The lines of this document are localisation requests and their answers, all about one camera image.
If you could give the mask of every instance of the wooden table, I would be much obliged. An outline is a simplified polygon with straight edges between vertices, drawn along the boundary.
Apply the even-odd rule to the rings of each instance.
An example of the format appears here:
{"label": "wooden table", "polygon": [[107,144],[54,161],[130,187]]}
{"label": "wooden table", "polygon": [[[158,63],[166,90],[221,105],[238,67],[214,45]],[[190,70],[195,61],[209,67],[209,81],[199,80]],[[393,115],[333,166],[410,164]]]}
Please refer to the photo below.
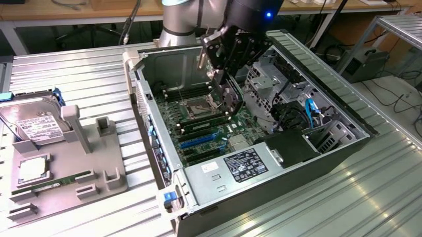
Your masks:
{"label": "wooden table", "polygon": [[[409,6],[416,0],[400,0],[402,4],[402,12],[409,9]],[[319,32],[314,39],[313,45],[319,40],[321,34],[333,18],[338,3],[327,4],[323,7],[322,13],[327,14],[326,20],[321,26]],[[318,14],[322,5],[314,3],[298,2],[297,4],[285,1],[279,15],[298,14]],[[359,0],[349,0],[342,12],[362,12],[362,11],[386,11],[392,8],[385,6],[368,6]],[[91,5],[80,6],[80,10],[74,10],[70,7],[59,6],[51,0],[27,0],[26,4],[11,4],[0,7],[0,29],[11,44],[15,54],[28,54],[26,46],[16,33],[18,27],[35,26],[58,26],[58,25],[83,25],[124,22],[131,9],[123,10],[100,10],[94,11]],[[135,21],[155,21],[162,20],[163,5],[161,0],[143,0]]]}

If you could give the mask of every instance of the blue pcie slot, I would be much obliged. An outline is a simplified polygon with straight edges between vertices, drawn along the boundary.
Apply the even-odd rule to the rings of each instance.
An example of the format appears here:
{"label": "blue pcie slot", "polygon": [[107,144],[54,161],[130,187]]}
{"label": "blue pcie slot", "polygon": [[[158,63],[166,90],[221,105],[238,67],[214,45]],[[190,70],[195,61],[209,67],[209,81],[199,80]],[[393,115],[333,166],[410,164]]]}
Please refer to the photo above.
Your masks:
{"label": "blue pcie slot", "polygon": [[186,142],[183,144],[181,144],[181,149],[186,149],[190,148],[195,145],[203,144],[206,142],[214,141],[217,138],[217,133],[214,133],[213,135],[207,136],[207,137],[202,137],[194,141]]}

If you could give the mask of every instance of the motherboard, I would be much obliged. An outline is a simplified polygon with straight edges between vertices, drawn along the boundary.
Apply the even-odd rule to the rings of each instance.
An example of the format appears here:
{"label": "motherboard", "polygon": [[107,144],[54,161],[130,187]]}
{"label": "motherboard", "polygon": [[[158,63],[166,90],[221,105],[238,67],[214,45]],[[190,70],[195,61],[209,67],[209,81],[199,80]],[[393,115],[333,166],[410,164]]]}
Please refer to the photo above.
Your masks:
{"label": "motherboard", "polygon": [[246,107],[235,116],[222,110],[213,90],[199,96],[175,91],[178,100],[169,94],[157,99],[158,108],[186,166],[251,146],[266,135]]}

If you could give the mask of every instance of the sticker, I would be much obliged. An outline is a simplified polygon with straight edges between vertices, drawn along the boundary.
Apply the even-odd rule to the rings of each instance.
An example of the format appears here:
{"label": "sticker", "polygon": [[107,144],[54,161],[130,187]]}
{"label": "sticker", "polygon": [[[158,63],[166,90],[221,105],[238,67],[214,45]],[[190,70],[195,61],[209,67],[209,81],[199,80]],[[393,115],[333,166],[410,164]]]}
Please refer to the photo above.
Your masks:
{"label": "sticker", "polygon": [[202,165],[201,167],[202,167],[202,169],[203,169],[203,172],[205,172],[205,173],[209,173],[210,171],[218,169],[218,164],[217,164],[217,162],[214,161],[214,162],[211,162],[211,163],[209,163],[209,164]]}
{"label": "sticker", "polygon": [[34,142],[63,136],[62,129],[52,115],[22,120],[16,123]]}
{"label": "sticker", "polygon": [[269,171],[254,148],[226,157],[225,162],[238,183]]}
{"label": "sticker", "polygon": [[60,183],[55,183],[55,184],[47,185],[44,187],[40,187],[39,189],[35,189],[34,192],[44,191],[47,189],[52,189],[52,188],[59,187],[59,186],[60,186]]}
{"label": "sticker", "polygon": [[210,123],[206,123],[206,124],[203,124],[203,125],[199,125],[199,126],[197,126],[197,127],[193,127],[193,130],[197,130],[197,129],[199,129],[199,128],[209,127],[209,126],[210,126]]}

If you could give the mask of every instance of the warning label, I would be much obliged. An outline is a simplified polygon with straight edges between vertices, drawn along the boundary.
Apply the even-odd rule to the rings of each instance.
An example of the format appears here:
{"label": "warning label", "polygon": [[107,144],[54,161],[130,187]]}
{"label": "warning label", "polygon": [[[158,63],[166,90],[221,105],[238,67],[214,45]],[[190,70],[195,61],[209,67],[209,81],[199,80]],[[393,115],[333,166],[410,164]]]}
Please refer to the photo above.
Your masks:
{"label": "warning label", "polygon": [[16,123],[34,142],[63,136],[62,129],[52,115],[22,120]]}
{"label": "warning label", "polygon": [[226,157],[225,162],[238,183],[269,171],[254,148]]}

